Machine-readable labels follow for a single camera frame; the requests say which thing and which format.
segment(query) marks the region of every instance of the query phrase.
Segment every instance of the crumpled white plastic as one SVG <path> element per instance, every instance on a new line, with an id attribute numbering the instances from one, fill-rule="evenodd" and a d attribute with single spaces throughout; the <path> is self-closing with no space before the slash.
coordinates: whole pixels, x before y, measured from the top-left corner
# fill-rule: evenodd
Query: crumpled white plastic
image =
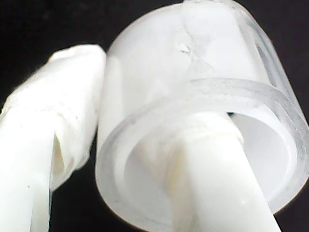
<path id="1" fill-rule="evenodd" d="M 77 45 L 55 52 L 48 62 L 6 100 L 2 116 L 13 107 L 46 111 L 53 117 L 59 143 L 58 167 L 51 190 L 66 181 L 89 157 L 97 128 L 106 54 L 98 45 Z"/>

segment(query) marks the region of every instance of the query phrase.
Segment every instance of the translucent plastic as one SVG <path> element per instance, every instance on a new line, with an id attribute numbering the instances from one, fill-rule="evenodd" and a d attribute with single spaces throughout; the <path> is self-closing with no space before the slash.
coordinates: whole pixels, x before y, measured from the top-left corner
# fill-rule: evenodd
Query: translucent plastic
<path id="1" fill-rule="evenodd" d="M 243 143 L 227 114 L 204 112 L 163 125 L 139 142 L 135 155 L 168 196 L 173 231 L 280 232 Z M 154 207 L 145 210 L 150 212 Z"/>
<path id="2" fill-rule="evenodd" d="M 305 118 L 270 39 L 233 1 L 186 1 L 134 22 L 108 51 L 103 88 L 98 188 L 135 226 L 172 230 L 169 203 L 143 167 L 136 168 L 134 149 L 160 125 L 190 114 L 235 113 L 273 213 L 308 178 Z"/>

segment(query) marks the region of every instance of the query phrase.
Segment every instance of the white plastic rod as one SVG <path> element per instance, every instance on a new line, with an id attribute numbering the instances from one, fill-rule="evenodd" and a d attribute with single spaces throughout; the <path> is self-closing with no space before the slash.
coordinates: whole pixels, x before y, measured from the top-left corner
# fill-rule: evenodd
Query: white plastic rod
<path id="1" fill-rule="evenodd" d="M 0 121 L 0 231 L 48 231 L 54 138 L 46 113 L 11 109 Z"/>
<path id="2" fill-rule="evenodd" d="M 160 131 L 142 144 L 162 148 L 140 156 L 170 198 L 174 231 L 280 232 L 228 117 L 198 114 Z"/>
<path id="3" fill-rule="evenodd" d="M 0 115 L 1 232 L 48 231 L 50 191 L 89 157 L 105 62 L 98 45 L 55 52 L 7 98 Z"/>

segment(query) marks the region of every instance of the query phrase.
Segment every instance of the transparent plastic cap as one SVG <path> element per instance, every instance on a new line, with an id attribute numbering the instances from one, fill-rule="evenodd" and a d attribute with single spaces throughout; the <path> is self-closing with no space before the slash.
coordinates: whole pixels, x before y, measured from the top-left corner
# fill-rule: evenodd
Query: transparent plastic cap
<path id="1" fill-rule="evenodd" d="M 233 1 L 185 1 L 141 17 L 108 51 L 96 178 L 119 217 L 172 231 L 168 199 L 135 148 L 160 126 L 200 112 L 234 113 L 273 213 L 302 189 L 308 125 L 270 39 Z"/>

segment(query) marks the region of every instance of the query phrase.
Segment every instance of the black background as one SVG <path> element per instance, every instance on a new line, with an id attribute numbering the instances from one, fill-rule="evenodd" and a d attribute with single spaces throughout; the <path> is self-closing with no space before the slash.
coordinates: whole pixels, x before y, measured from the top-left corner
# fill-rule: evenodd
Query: black background
<path id="1" fill-rule="evenodd" d="M 129 23 L 171 0 L 0 0 L 0 105 L 56 50 L 98 43 L 105 50 Z M 238 0 L 266 31 L 309 116 L 309 1 Z M 102 202 L 91 159 L 53 196 L 50 232 L 138 231 Z M 276 214 L 283 232 L 309 232 L 309 186 Z"/>

